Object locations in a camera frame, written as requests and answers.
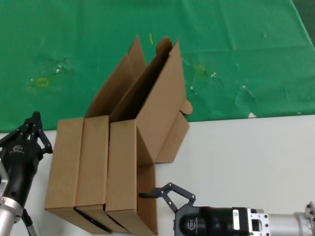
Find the label sticker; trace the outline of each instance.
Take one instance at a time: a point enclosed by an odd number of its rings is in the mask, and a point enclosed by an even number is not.
[[[233,228],[234,230],[240,230],[240,216],[238,210],[233,210]]]

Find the metal bracket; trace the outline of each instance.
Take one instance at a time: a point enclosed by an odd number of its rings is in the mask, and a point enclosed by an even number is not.
[[[1,177],[1,183],[0,183],[0,200],[3,197],[3,194],[5,192],[6,187],[9,183],[9,175],[5,170],[5,167],[2,162],[2,157],[4,156],[5,150],[1,148],[0,150],[0,177]]]
[[[254,236],[269,236],[270,234],[270,224],[269,224],[269,215],[265,213],[251,213],[252,220],[260,220],[261,222],[261,231],[253,231],[252,235]]]

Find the box flap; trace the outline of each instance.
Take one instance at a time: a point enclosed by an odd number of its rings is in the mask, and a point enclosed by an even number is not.
[[[93,235],[109,234],[77,213],[73,208],[49,209],[49,212]]]
[[[138,166],[138,193],[149,193],[156,187],[156,170],[154,165]],[[138,216],[149,229],[158,234],[157,200],[138,197]]]
[[[183,66],[177,42],[137,116],[137,127],[154,161],[185,101]]]
[[[137,215],[136,210],[117,210],[108,213],[118,222],[121,222],[130,233],[136,236],[156,236]]]
[[[174,124],[169,131],[156,163],[172,163],[189,129],[189,123],[181,112],[178,112]]]
[[[76,206],[105,203],[108,140],[108,116],[84,119]]]
[[[83,118],[58,122],[45,209],[75,206],[82,132]]]
[[[142,71],[144,71],[144,69],[146,68],[146,61],[144,59],[139,36],[137,36],[133,41],[129,49],[128,55],[130,62],[132,64],[133,72],[136,78],[138,78]]]
[[[146,144],[137,128],[137,165],[152,165],[154,164],[152,157],[149,154]]]
[[[112,74],[93,98],[86,118],[110,115],[136,77],[128,55],[116,66]]]
[[[136,152],[135,120],[111,123],[106,212],[137,209]]]
[[[192,113],[192,105],[187,99],[181,108],[181,112],[185,115],[190,115]]]
[[[172,50],[172,42],[169,38],[164,38],[158,45],[159,53],[114,109],[111,115],[113,121],[134,119],[138,115]]]

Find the black cable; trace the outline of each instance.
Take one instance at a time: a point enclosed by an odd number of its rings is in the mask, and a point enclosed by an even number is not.
[[[26,229],[28,230],[29,236],[32,236],[31,233],[29,232],[29,226],[33,225],[33,221],[26,209],[23,210],[23,214],[21,218],[26,226]]]

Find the white tabletop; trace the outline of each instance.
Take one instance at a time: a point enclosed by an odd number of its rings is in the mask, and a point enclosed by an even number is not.
[[[56,132],[46,135],[54,145]],[[195,194],[196,206],[304,211],[315,200],[314,143],[315,116],[190,123],[175,162],[157,165],[157,187],[172,182]],[[34,226],[40,236],[89,236],[44,210],[51,159],[40,162],[26,203]],[[188,202],[169,196],[177,207]],[[157,214],[159,235],[173,236],[174,214],[163,199]],[[22,221],[11,235],[27,236]]]

